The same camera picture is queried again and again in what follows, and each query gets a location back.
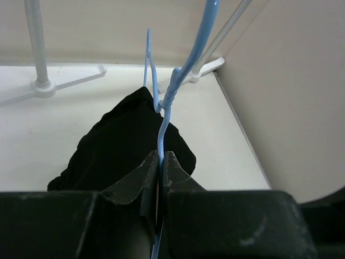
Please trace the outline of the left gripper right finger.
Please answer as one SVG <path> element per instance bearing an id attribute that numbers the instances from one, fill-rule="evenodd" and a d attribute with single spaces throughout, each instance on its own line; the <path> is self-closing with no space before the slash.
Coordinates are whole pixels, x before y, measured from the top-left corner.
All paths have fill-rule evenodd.
<path id="1" fill-rule="evenodd" d="M 295 200 L 274 190 L 210 191 L 164 158 L 165 232 L 171 258 L 317 258 Z"/>

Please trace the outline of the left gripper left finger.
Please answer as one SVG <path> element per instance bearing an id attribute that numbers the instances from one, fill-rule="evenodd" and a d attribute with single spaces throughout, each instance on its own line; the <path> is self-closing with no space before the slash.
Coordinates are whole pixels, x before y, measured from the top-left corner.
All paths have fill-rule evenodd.
<path id="1" fill-rule="evenodd" d="M 103 192 L 2 192 L 1 258 L 150 258 L 158 155 Z"/>

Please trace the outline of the black trousers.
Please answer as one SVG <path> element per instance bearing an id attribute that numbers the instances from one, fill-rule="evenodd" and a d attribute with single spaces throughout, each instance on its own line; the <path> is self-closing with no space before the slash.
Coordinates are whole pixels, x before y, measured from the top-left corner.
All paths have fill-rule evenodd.
<path id="1" fill-rule="evenodd" d="M 105 113 L 77 145 L 67 168 L 48 185 L 49 191 L 103 191 L 136 169 L 157 149 L 162 116 L 141 87 Z"/>

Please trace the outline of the light blue wire hanger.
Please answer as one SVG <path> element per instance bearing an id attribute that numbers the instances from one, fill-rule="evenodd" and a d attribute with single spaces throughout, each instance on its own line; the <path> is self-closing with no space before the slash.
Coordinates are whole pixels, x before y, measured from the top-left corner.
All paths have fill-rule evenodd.
<path id="1" fill-rule="evenodd" d="M 218 9 L 220 6 L 220 1 L 206 1 L 202 20 L 198 29 L 197 37 L 195 39 L 192 50 L 185 61 L 184 65 L 179 68 L 173 69 L 170 83 L 168 85 L 167 91 L 162 100 L 158 99 L 158 81 L 157 81 L 157 71 L 154 63 L 152 51 L 151 51 L 151 29 L 147 30 L 147 42 L 146 42 L 146 55 L 145 55 L 145 66 L 144 66 L 144 76 L 143 85 L 147 85 L 147 70 L 148 66 L 151 69 L 151 78 L 153 85 L 153 102 L 154 111 L 156 113 L 161 113 L 164 111 L 163 121 L 161 123 L 158 136 L 157 136 L 157 152 L 159 157 L 159 172 L 158 172 L 158 182 L 157 182 L 157 217 L 156 217 L 156 227 L 155 227 L 155 243 L 153 245 L 151 258 L 158 258 L 158 252 L 161 243 L 162 229 L 163 229 L 163 161 L 164 161 L 164 136 L 168 128 L 171 116 L 171 106 L 177 95 L 179 88 L 182 85 L 183 80 L 187 77 L 189 72 L 194 68 L 194 66 L 199 61 L 206 43 L 209 39 L 211 30 L 213 28 L 214 22 L 217 17 Z"/>

